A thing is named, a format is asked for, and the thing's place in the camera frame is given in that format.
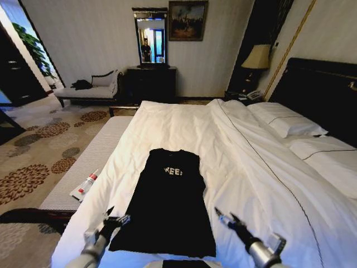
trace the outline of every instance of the lamp shade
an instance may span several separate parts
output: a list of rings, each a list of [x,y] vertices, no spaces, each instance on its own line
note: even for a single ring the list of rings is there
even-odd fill
[[[268,69],[269,68],[270,45],[255,45],[242,67],[249,69]]]

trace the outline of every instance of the patterned carpet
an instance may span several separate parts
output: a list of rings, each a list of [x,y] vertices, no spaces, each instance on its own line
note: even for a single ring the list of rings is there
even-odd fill
[[[61,108],[50,94],[6,111],[26,132],[0,146],[0,214],[15,208],[38,208],[110,118],[108,107],[65,104]],[[115,110],[114,114],[133,116],[135,111]],[[0,224],[1,268],[50,267],[59,238],[44,224]]]

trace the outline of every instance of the framed painting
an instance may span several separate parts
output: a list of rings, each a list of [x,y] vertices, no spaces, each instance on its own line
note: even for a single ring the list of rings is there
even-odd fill
[[[208,1],[169,1],[168,39],[202,41]]]

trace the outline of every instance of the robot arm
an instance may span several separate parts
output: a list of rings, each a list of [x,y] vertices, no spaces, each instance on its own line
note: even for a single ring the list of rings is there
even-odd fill
[[[110,209],[107,212],[103,220],[104,227],[102,230],[87,230],[85,232],[86,244],[81,255],[67,264],[66,268],[97,268],[99,266],[114,230],[118,227],[123,227],[130,221],[129,215],[119,218],[108,217],[111,211]]]
[[[256,268],[284,268],[281,264],[280,253],[283,251],[286,240],[280,235],[273,233],[269,238],[269,247],[254,237],[247,229],[246,225],[235,215],[231,213],[233,219],[225,216],[215,208],[216,213],[222,223],[235,231],[240,240],[245,245],[245,250],[251,255]]]

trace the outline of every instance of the white duvet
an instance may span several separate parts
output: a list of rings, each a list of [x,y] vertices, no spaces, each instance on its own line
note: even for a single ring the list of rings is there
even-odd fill
[[[200,156],[215,259],[224,267],[254,264],[236,234],[218,221],[215,206],[238,215],[264,242],[271,232],[286,238],[285,265],[355,267],[355,203],[260,128],[241,103],[216,99],[206,106],[142,103],[70,220],[52,256],[53,268],[64,267],[80,254],[84,231],[98,224],[108,208],[115,206],[112,216],[125,213],[149,151],[156,148],[183,149]],[[153,217],[163,214],[152,208]],[[190,220],[185,215],[181,218]],[[186,258],[106,251],[100,267],[144,267],[162,259]]]

